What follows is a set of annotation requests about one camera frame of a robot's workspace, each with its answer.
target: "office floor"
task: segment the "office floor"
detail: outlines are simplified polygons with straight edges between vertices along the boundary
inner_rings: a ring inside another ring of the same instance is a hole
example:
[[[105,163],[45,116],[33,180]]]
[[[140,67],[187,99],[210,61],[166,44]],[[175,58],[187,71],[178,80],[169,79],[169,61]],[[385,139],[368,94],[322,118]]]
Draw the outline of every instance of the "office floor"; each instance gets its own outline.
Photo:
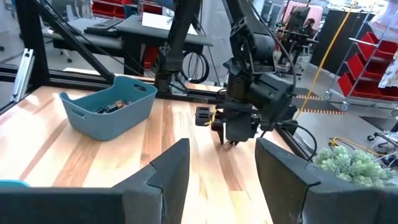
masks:
[[[18,36],[19,28],[17,20],[11,17],[11,13],[9,11],[5,11],[4,8],[1,8],[0,22],[1,24],[6,24],[5,30],[7,31],[2,31],[4,30],[4,28],[1,28],[0,30],[0,45],[5,45],[6,47],[6,50],[4,52],[0,52],[0,63],[18,65],[23,52],[23,43]],[[92,69],[92,67],[87,62],[85,62],[82,57],[79,56],[76,52],[70,52],[70,58],[73,60],[73,62],[68,63],[66,56],[60,55],[59,49],[54,49],[51,43],[46,44],[45,48],[49,67],[52,69],[63,70],[67,67]],[[123,67],[118,62],[111,60],[109,59],[109,57],[103,55],[96,55],[96,57],[112,72],[123,72]],[[301,62],[303,67],[306,69],[303,73],[302,80],[297,82],[297,86],[309,89],[315,76],[316,68],[314,68],[313,66],[307,66],[307,64],[305,63],[306,60],[308,60],[308,58],[303,58],[303,61]],[[326,72],[322,72],[313,90],[314,93],[316,93],[320,97],[323,97],[325,91],[328,89],[330,82],[331,78],[329,74]],[[9,95],[2,94],[0,96],[0,103],[2,103],[4,100],[7,101],[8,99]],[[333,101],[342,100],[334,96]],[[367,146],[369,145],[369,142],[366,139],[366,136],[374,133],[375,131],[377,131],[377,129],[371,124],[365,122],[359,116],[393,118],[390,112],[390,110],[383,110],[379,108],[350,106],[349,111],[345,115],[303,113],[298,118],[298,121],[301,125],[305,126],[315,135],[320,148],[328,147],[328,138],[333,136],[344,136],[347,139]],[[298,133],[304,138],[306,142],[312,145],[312,140],[309,138],[309,136],[301,131],[299,131]]]

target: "wooden tabletop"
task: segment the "wooden tabletop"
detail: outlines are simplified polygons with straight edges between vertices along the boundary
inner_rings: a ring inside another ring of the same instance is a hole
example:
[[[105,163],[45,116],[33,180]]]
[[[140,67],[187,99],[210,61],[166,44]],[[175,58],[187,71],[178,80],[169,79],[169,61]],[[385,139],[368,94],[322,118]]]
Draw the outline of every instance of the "wooden tabletop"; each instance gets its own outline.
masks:
[[[58,97],[62,91],[71,98],[89,94],[40,87],[0,116],[1,179],[20,179],[33,187],[112,187],[180,138],[189,138],[182,223],[272,223],[257,176],[255,140],[222,146],[209,127],[195,126],[200,105],[156,99],[148,119],[112,141],[99,142],[70,126]],[[275,131],[266,138],[290,151]]]

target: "teal object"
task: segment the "teal object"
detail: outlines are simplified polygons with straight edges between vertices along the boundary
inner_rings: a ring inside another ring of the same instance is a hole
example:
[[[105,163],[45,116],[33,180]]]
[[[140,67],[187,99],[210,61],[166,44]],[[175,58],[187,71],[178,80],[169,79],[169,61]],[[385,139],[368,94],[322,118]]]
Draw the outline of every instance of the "teal object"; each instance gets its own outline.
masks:
[[[21,180],[0,180],[0,188],[20,188],[30,187],[27,183]]]
[[[71,100],[68,94],[60,93],[70,125],[93,139],[109,141],[149,117],[157,89],[133,78],[118,76],[113,86],[91,95]],[[129,105],[108,114],[96,111],[118,100]]]

